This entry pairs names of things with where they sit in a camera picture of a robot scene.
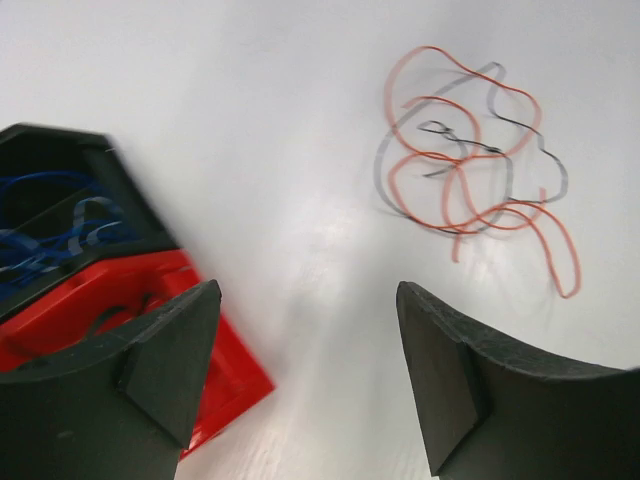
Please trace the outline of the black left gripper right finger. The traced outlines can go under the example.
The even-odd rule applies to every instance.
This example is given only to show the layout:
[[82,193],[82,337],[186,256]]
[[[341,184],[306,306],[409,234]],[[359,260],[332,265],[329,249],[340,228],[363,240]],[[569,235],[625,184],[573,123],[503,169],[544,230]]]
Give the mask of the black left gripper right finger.
[[430,473],[635,479],[639,373],[531,346],[413,282],[396,308]]

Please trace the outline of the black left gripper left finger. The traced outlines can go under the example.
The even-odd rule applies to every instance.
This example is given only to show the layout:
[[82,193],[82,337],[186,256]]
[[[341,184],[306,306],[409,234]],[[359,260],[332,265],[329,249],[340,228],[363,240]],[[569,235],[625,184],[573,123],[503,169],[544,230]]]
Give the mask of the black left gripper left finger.
[[4,479],[172,479],[219,323],[201,282],[150,313],[1,376]]

